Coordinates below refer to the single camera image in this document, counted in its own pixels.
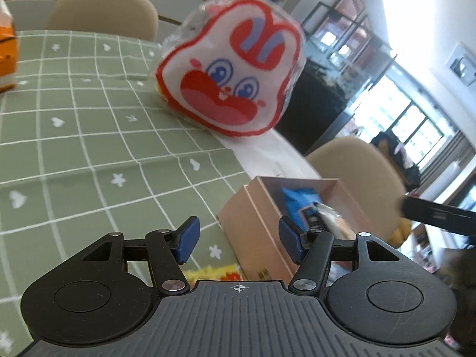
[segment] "red outline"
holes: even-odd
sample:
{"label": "red outline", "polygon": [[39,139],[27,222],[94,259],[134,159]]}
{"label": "red outline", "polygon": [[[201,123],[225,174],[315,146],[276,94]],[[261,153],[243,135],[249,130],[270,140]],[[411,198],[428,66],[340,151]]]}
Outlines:
{"label": "red outline", "polygon": [[[167,55],[167,57],[160,63],[159,67],[157,68],[156,71],[156,78],[157,82],[159,83],[160,90],[162,94],[166,97],[168,104],[172,107],[172,109],[177,110],[185,115],[187,115],[189,118],[194,120],[195,122],[208,127],[211,130],[217,131],[221,134],[224,134],[225,136],[229,137],[251,137],[251,136],[259,136],[260,134],[263,134],[267,132],[268,130],[272,129],[277,123],[279,116],[281,115],[283,106],[284,106],[284,100],[281,101],[281,103],[278,103],[278,106],[276,108],[276,113],[274,117],[271,119],[271,122],[268,126],[264,127],[263,129],[256,130],[256,131],[248,131],[248,132],[237,132],[237,131],[231,131],[231,130],[226,130],[222,129],[221,127],[215,126],[207,121],[205,121],[203,118],[200,118],[197,114],[194,112],[186,109],[183,107],[173,96],[170,94],[169,90],[167,89],[167,86],[165,85],[165,82],[162,79],[162,71],[164,69],[164,66],[168,63],[170,59],[172,59],[179,51],[188,48],[190,46],[193,46],[197,44],[201,39],[203,39],[208,32],[211,30],[211,27],[218,21],[220,17],[222,17],[225,13],[231,11],[235,7],[243,4],[251,4],[251,5],[257,5],[258,7],[261,8],[261,10],[266,14],[266,11],[270,9],[268,5],[266,5],[264,2],[260,0],[238,0],[229,7],[223,9],[220,11],[216,16],[211,18],[208,23],[204,26],[201,34],[196,37],[193,40],[190,40],[189,42],[185,42],[178,46],[176,49],[174,49],[170,54]],[[294,64],[297,63],[299,59],[299,54],[301,52],[301,34],[298,32],[296,27],[292,25],[291,23],[278,23],[276,26],[282,27],[283,29],[289,31],[295,38],[296,38],[296,52],[294,55]],[[283,84],[281,85],[279,91],[278,91],[278,97],[282,97],[284,94],[284,91],[286,89],[287,84],[289,83],[289,79],[291,77],[292,71],[289,71],[289,74],[283,81]]]}

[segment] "gray ribbed plate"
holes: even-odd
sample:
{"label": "gray ribbed plate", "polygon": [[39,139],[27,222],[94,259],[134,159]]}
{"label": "gray ribbed plate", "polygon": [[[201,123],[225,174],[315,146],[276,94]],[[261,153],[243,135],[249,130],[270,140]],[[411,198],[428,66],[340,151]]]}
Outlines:
{"label": "gray ribbed plate", "polygon": [[317,299],[293,295],[279,282],[199,282],[189,294],[163,299],[142,328],[116,342],[69,348],[39,341],[23,354],[26,357],[457,355],[439,340],[409,348],[363,342],[336,326]]}

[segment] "metal screw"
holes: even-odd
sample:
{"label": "metal screw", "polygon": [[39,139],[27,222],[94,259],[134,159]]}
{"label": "metal screw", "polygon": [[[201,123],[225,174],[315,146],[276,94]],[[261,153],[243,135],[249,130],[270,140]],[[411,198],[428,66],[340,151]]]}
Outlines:
{"label": "metal screw", "polygon": [[169,279],[162,283],[162,288],[167,291],[180,291],[185,288],[185,283],[178,279]]}
{"label": "metal screw", "polygon": [[317,287],[316,282],[310,279],[298,279],[293,283],[294,288],[301,291],[311,291]]}

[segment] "open box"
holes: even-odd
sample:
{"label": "open box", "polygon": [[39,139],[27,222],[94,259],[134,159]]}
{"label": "open box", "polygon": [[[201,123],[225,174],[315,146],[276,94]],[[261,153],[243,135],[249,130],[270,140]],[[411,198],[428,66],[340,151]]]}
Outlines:
{"label": "open box", "polygon": [[298,268],[279,240],[279,219],[286,214],[283,187],[313,188],[322,202],[341,214],[356,233],[376,233],[340,180],[256,177],[218,213],[218,220],[249,280],[283,280],[288,284]]}

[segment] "beige chair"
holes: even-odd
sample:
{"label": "beige chair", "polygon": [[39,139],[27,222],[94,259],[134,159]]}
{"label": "beige chair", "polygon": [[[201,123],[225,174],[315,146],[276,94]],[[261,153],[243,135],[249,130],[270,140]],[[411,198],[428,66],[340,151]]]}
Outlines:
{"label": "beige chair", "polygon": [[154,41],[159,15],[149,0],[57,0],[46,29]]}
{"label": "beige chair", "polygon": [[323,178],[344,182],[372,221],[373,234],[394,247],[406,240],[409,221],[402,221],[399,210],[405,188],[392,165],[374,146],[356,137],[335,138],[313,151],[307,160]]}

